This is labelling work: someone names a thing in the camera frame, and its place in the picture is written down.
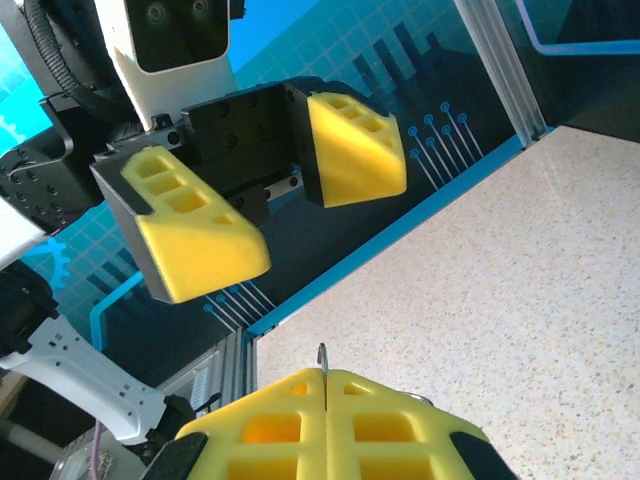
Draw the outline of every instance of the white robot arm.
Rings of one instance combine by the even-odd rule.
[[[0,367],[36,380],[149,457],[195,413],[145,385],[87,343],[56,311],[46,282],[21,262],[0,272]]]
[[[139,382],[89,345],[64,315],[48,317],[28,338],[26,353],[0,358],[0,367],[36,380],[100,420],[123,445],[147,442],[167,405],[165,395]]]

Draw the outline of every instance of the blue stripe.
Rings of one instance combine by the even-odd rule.
[[[471,166],[453,181],[442,187],[429,198],[415,206],[382,232],[371,238],[353,253],[302,288],[291,298],[266,314],[248,328],[249,335],[259,337],[278,325],[312,299],[342,280],[358,267],[369,261],[385,248],[396,242],[427,218],[449,205],[479,182],[505,165],[522,150],[517,135],[504,142],[482,160]]]
[[[549,57],[582,56],[582,55],[638,55],[640,54],[640,40],[611,40],[607,42],[580,43],[552,43],[543,44],[536,33],[531,16],[527,11],[524,0],[516,0],[516,5],[525,31],[533,48],[540,55]]]
[[[91,327],[91,343],[93,348],[102,352],[106,347],[107,337],[102,332],[102,314],[111,305],[120,300],[128,291],[142,281],[142,273],[136,272],[122,285],[116,287],[113,292],[104,297],[89,312],[89,326]]]

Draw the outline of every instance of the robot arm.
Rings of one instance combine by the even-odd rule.
[[[396,119],[347,85],[304,77],[236,91],[226,52],[243,2],[85,0],[114,67],[112,86],[133,105],[114,124],[95,114],[118,98],[113,88],[94,92],[63,68],[60,15],[47,15],[42,0],[25,0],[24,11],[0,1],[62,89],[42,102],[57,137],[7,152],[0,192],[46,235],[106,199],[158,300],[184,302],[265,273],[271,260],[259,229],[283,185],[304,186],[325,208],[406,189]],[[53,5],[64,13],[67,3]],[[40,238],[16,238],[0,258],[6,264]]]
[[[0,367],[21,373],[100,420],[124,445],[157,450],[195,418],[89,345],[56,311],[46,282],[17,262],[0,273]]]

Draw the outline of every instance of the white speckled surface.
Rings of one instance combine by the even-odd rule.
[[[420,393],[522,478],[640,478],[640,145],[561,127],[258,344]]]

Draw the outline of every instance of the yellow foam gripper pad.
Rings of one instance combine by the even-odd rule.
[[[187,424],[177,438],[208,437],[188,479],[477,479],[452,434],[490,447],[478,427],[340,370],[328,373],[325,410],[323,382],[321,370],[302,370]]]
[[[395,117],[341,93],[312,93],[307,103],[325,207],[406,191],[406,161]]]
[[[155,298],[185,302],[270,268],[260,231],[164,147],[132,155],[121,175],[151,207],[135,223],[161,279]]]
[[[326,480],[322,372],[307,369],[182,428],[208,441],[189,480]]]
[[[328,479],[474,479],[450,435],[487,441],[476,426],[350,372],[327,384]]]

